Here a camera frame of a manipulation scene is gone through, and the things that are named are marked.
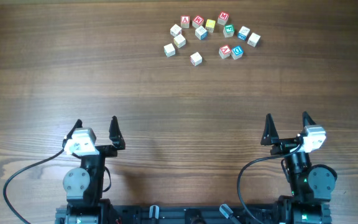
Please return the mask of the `red A block top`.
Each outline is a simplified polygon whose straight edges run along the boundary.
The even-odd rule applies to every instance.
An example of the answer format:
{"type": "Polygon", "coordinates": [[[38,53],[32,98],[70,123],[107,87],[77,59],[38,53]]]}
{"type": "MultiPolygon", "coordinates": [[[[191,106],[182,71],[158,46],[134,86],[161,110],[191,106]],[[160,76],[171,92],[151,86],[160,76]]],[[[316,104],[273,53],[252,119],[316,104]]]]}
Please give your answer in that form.
{"type": "Polygon", "coordinates": [[[180,19],[181,28],[188,29],[190,27],[190,17],[187,15],[182,15],[180,19]]]}

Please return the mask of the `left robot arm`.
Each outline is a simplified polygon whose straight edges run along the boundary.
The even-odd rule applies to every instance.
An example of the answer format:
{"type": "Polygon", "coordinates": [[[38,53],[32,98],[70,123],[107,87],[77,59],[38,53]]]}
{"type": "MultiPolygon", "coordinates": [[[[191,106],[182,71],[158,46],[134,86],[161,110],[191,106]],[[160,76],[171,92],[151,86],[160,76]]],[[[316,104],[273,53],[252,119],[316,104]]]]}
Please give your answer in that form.
{"type": "Polygon", "coordinates": [[[69,170],[63,178],[67,206],[56,209],[56,224],[117,224],[122,218],[103,193],[111,186],[103,187],[107,157],[116,157],[126,144],[119,129],[117,117],[113,116],[109,127],[108,145],[97,146],[96,135],[91,128],[84,128],[79,119],[65,136],[62,146],[66,154],[81,160],[79,167],[69,170]]]}

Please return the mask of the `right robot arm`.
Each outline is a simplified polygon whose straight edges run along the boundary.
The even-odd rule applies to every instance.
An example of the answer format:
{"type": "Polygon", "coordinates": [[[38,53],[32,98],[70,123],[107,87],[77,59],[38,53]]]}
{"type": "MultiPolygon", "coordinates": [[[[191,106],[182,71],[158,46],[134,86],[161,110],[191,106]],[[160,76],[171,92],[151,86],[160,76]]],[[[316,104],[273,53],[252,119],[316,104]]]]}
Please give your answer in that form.
{"type": "Polygon", "coordinates": [[[280,196],[272,208],[272,223],[331,223],[328,203],[337,173],[324,164],[313,165],[309,154],[326,140],[326,131],[307,112],[302,114],[303,130],[294,138],[281,139],[271,114],[266,116],[261,145],[271,146],[270,154],[281,157],[291,195],[280,196]]]}

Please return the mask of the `green letter block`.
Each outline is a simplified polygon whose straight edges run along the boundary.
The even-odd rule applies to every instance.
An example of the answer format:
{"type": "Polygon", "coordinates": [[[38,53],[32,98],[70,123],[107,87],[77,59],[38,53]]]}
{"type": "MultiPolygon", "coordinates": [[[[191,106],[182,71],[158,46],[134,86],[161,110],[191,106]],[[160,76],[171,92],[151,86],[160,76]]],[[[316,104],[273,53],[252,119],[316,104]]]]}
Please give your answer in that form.
{"type": "Polygon", "coordinates": [[[235,29],[232,24],[225,25],[223,28],[223,34],[225,38],[232,37],[234,35],[235,29]]]}

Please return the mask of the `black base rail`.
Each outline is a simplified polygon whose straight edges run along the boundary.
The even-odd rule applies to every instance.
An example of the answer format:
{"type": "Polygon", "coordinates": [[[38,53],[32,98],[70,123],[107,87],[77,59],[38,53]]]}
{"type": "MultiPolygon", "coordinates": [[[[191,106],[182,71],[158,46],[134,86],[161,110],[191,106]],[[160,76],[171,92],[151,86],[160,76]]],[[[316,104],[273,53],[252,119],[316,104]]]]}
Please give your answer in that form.
{"type": "Polygon", "coordinates": [[[226,204],[212,207],[151,207],[115,206],[102,217],[93,209],[56,210],[55,223],[332,223],[329,205],[292,204],[249,205],[249,215],[243,207],[226,204]]]}

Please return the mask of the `blue sided picture block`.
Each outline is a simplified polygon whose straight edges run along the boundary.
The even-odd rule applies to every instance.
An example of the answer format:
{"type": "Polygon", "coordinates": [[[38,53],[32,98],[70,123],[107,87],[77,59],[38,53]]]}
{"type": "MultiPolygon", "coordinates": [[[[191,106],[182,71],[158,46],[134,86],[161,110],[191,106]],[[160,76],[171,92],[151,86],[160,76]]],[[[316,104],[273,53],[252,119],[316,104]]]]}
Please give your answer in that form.
{"type": "Polygon", "coordinates": [[[203,40],[208,36],[208,31],[203,26],[199,26],[195,29],[195,36],[199,40],[203,40]]]}

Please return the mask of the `red sided plain block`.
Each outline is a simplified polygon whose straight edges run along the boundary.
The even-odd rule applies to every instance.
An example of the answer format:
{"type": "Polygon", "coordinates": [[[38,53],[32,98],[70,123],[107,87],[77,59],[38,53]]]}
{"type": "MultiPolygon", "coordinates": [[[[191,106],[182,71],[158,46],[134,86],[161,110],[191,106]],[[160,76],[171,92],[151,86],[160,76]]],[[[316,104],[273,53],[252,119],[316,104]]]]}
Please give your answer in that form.
{"type": "Polygon", "coordinates": [[[203,58],[199,52],[195,52],[190,55],[190,61],[192,65],[197,66],[203,61],[203,58]]]}

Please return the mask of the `blue picture block right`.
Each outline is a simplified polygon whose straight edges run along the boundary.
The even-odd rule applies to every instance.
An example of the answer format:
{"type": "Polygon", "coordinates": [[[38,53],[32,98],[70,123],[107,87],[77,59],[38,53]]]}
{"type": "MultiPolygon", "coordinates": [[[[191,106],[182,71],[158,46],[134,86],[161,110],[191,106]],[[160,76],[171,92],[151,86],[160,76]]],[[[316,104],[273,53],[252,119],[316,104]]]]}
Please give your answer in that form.
{"type": "Polygon", "coordinates": [[[237,37],[241,40],[246,40],[249,32],[250,29],[248,27],[242,26],[237,33],[237,37]]]}

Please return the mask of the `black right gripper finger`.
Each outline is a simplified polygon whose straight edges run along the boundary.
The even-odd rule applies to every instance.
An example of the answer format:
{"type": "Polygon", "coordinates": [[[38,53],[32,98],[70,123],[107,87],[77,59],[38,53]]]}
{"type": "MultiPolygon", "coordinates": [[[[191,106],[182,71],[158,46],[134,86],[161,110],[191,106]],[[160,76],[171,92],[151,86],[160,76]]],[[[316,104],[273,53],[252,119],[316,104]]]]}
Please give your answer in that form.
{"type": "Polygon", "coordinates": [[[306,111],[302,113],[302,122],[303,122],[303,127],[316,125],[316,123],[313,121],[313,119],[306,111]]]}
{"type": "Polygon", "coordinates": [[[266,115],[265,119],[265,128],[264,132],[262,134],[261,142],[260,144],[263,146],[270,146],[270,145],[276,145],[279,144],[280,138],[277,133],[273,117],[269,113],[266,115]]]}

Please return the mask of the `red M block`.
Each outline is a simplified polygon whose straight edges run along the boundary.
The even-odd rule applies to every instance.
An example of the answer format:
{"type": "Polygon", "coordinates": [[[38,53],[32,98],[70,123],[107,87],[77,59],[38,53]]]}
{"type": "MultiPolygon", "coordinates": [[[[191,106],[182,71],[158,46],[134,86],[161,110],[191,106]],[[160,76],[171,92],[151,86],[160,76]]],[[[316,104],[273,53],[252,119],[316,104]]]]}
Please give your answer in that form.
{"type": "Polygon", "coordinates": [[[218,16],[218,24],[225,26],[228,22],[229,14],[227,12],[221,11],[218,16]]]}

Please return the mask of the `plain block far right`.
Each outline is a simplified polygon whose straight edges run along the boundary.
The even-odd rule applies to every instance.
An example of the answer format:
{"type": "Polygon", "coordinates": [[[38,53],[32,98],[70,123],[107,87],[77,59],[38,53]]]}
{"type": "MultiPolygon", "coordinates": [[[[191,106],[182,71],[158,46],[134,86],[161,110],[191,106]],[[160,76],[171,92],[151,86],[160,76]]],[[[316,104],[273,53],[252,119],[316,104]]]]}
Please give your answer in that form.
{"type": "Polygon", "coordinates": [[[259,40],[260,40],[260,35],[253,32],[253,33],[251,33],[250,37],[248,38],[247,43],[252,47],[256,47],[259,40]]]}

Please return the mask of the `blue D block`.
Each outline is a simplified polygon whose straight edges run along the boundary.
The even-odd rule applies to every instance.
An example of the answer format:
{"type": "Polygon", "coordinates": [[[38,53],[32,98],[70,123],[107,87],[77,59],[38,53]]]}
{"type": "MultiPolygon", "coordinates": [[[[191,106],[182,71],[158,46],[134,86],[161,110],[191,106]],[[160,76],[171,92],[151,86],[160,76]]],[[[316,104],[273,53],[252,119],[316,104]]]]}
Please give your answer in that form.
{"type": "Polygon", "coordinates": [[[231,56],[234,60],[241,58],[244,54],[244,51],[240,45],[235,46],[231,49],[231,56]]]}

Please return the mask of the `yellow sided plain block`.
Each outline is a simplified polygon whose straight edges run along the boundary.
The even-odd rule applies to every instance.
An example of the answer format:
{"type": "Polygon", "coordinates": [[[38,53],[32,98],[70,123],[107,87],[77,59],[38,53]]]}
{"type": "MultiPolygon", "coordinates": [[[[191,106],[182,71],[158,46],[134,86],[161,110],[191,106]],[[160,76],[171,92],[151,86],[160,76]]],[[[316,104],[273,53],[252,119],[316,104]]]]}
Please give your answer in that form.
{"type": "Polygon", "coordinates": [[[174,44],[180,49],[186,44],[186,39],[182,34],[177,35],[174,39],[174,44]]]}

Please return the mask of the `red W block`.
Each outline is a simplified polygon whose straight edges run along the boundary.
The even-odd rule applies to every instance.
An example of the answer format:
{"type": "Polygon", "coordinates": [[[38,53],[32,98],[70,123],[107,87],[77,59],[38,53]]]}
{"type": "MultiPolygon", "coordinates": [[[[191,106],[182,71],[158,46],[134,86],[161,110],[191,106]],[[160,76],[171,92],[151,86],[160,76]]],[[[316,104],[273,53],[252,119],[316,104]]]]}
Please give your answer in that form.
{"type": "Polygon", "coordinates": [[[197,29],[197,28],[199,28],[199,27],[202,27],[203,24],[204,24],[204,18],[201,17],[201,16],[199,16],[199,15],[195,16],[195,17],[193,18],[193,20],[192,20],[192,26],[193,26],[195,29],[197,29]]]}

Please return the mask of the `plain block upper left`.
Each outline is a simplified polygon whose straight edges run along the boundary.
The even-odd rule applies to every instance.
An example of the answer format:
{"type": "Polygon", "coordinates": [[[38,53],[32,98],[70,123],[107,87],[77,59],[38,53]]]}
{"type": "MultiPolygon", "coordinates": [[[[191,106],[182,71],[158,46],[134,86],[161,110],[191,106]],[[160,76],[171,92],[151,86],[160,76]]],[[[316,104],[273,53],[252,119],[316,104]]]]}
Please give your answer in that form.
{"type": "Polygon", "coordinates": [[[173,36],[173,37],[176,37],[178,35],[180,35],[182,33],[182,28],[175,24],[173,25],[171,28],[170,28],[170,34],[173,36]]]}

